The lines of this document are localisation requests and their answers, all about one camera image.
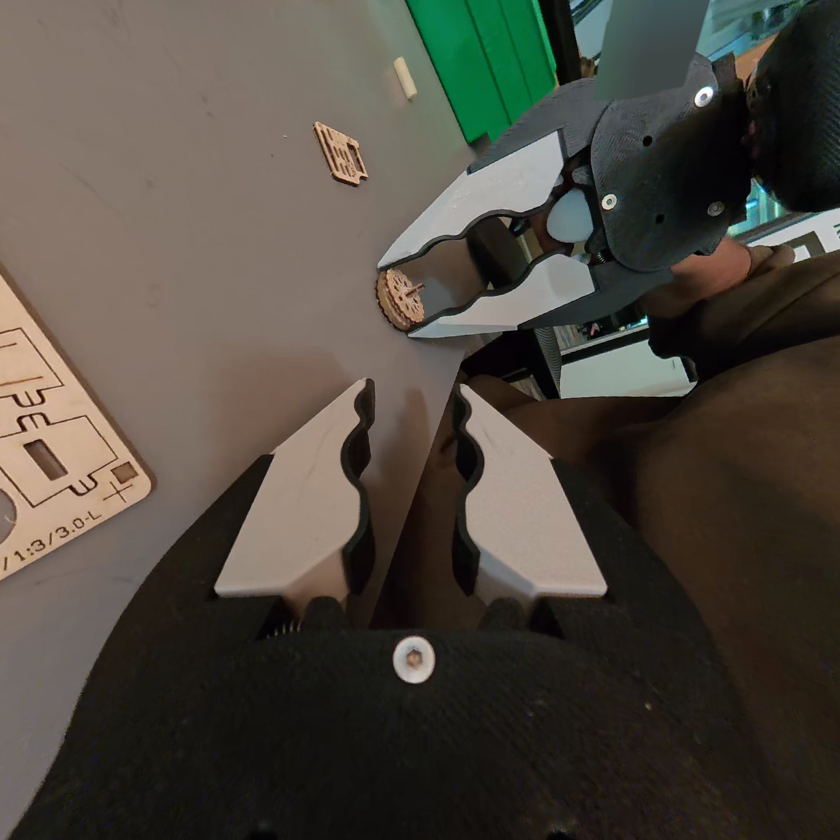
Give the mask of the person's right forearm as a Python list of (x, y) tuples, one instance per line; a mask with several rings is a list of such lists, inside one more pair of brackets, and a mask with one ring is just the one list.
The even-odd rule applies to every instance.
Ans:
[(648, 317), (660, 358), (686, 358), (706, 382), (764, 356), (839, 336), (839, 252), (794, 261), (786, 246), (756, 246), (736, 287), (677, 318)]

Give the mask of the green panel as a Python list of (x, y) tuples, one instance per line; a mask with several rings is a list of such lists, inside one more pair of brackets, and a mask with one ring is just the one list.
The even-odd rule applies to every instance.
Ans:
[(537, 1), (407, 1), (468, 144), (496, 140), (557, 86)]

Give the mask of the wooden gear wheel with axle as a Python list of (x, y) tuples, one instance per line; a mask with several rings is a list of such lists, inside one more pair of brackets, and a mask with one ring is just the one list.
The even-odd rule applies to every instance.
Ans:
[(395, 268), (380, 271), (375, 283), (377, 304), (394, 329), (407, 333), (425, 320), (421, 299), (424, 283), (413, 283)]

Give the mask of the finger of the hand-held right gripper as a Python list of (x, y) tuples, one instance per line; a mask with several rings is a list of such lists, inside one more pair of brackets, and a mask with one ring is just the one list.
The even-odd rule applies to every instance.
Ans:
[(531, 263), (508, 287), (481, 292), (459, 308), (441, 311), (410, 329), (415, 340), (438, 340), (515, 331), (526, 323), (593, 293), (588, 265), (561, 253)]
[(528, 217), (550, 203), (564, 166), (562, 132), (552, 132), (498, 161), (462, 172), (396, 238), (379, 270), (425, 256), (437, 244), (463, 238), (490, 216)]

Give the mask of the black framed white sign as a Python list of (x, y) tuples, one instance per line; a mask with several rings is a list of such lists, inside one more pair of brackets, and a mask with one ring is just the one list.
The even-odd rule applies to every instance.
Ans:
[(799, 263), (838, 251), (839, 238), (835, 225), (817, 225), (814, 227), (813, 225), (798, 224), (755, 239), (750, 245), (752, 247), (786, 246), (793, 250), (794, 262)]

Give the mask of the wooden sheet with round holes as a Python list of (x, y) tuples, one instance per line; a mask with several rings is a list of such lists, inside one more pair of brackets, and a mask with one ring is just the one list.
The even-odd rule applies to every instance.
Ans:
[(2, 580), (146, 498), (152, 479), (1, 279)]

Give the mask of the person's brown shirt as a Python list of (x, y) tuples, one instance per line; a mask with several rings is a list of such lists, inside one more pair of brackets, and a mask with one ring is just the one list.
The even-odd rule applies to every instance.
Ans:
[(711, 630), (796, 838), (838, 838), (838, 337), (685, 397), (536, 402), (459, 379), (575, 468)]

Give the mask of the small wooden cutout sheet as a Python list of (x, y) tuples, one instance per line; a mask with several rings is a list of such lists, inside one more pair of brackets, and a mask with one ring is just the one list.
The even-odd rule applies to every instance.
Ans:
[(359, 186), (369, 179), (358, 141), (322, 122), (316, 121), (312, 128), (334, 180)]

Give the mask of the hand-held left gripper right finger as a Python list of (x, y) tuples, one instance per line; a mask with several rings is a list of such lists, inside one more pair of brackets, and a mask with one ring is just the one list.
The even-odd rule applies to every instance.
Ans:
[(607, 592), (549, 453), (467, 385), (453, 404), (456, 468), (465, 482), (453, 572), (483, 603)]

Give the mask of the grey desk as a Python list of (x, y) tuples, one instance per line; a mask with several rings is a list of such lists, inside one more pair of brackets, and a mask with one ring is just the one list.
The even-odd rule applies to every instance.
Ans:
[[(375, 603), (463, 342), (376, 266), (472, 158), (405, 2), (2, 2), (2, 273), (156, 479), (2, 582), (2, 838), (146, 575), (253, 460), (375, 386)], [(416, 84), (406, 100), (393, 61)], [(369, 179), (331, 177), (318, 121)]]

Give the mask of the white cabinet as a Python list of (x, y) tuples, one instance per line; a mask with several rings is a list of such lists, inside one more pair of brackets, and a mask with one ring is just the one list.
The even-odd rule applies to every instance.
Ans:
[(662, 359), (644, 322), (561, 352), (560, 396), (682, 396), (697, 383), (693, 363)]

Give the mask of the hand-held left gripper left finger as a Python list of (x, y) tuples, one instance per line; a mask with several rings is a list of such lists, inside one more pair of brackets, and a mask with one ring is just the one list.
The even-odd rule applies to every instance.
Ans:
[(363, 378), (271, 453), (214, 592), (285, 603), (360, 595), (375, 567), (371, 461), (375, 383)]

